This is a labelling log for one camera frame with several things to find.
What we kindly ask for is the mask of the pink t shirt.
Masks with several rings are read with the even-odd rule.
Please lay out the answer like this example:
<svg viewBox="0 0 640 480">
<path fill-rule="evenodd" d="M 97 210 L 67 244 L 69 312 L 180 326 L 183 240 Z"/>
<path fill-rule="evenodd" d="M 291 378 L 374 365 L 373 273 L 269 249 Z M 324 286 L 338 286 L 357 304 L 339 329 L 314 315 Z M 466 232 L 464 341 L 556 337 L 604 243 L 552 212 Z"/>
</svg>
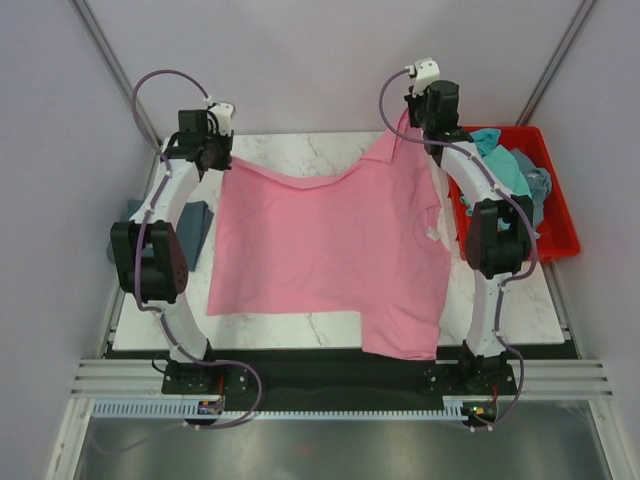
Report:
<svg viewBox="0 0 640 480">
<path fill-rule="evenodd" d="M 296 178 L 244 160 L 223 175 L 207 311 L 353 311 L 364 351 L 436 356 L 451 255 L 406 117 L 345 172 Z"/>
</svg>

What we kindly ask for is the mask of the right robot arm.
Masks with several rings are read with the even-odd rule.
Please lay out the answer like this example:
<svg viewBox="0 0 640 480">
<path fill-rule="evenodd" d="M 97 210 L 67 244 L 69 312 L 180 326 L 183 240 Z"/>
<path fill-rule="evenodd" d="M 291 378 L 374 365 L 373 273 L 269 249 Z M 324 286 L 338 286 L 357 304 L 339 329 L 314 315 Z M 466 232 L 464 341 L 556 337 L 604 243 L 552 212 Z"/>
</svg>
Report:
<svg viewBox="0 0 640 480">
<path fill-rule="evenodd" d="M 535 269 L 532 200 L 514 194 L 491 172 L 471 135 L 459 126 L 456 83 L 415 83 L 405 100 L 410 125 L 422 130 L 426 152 L 472 208 L 464 252 L 474 272 L 474 304 L 457 377 L 465 391 L 481 393 L 493 383 L 492 368 L 505 361 L 508 350 L 501 329 L 507 287 Z"/>
</svg>

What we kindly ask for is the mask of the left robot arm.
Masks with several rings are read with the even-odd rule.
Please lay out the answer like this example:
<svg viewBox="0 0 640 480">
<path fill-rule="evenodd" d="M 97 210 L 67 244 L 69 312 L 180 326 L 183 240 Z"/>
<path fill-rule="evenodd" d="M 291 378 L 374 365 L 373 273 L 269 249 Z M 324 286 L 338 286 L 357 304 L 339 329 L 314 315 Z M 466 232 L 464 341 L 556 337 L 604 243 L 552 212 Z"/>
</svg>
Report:
<svg viewBox="0 0 640 480">
<path fill-rule="evenodd" d="M 121 289 L 151 313 L 169 345 L 170 358 L 190 363 L 185 382 L 208 393 L 219 382 L 211 346 L 197 326 L 186 296 L 189 269 L 177 228 L 191 194 L 210 170 L 231 168 L 235 107 L 215 103 L 178 112 L 178 131 L 160 149 L 158 177 L 141 206 L 110 230 Z"/>
</svg>

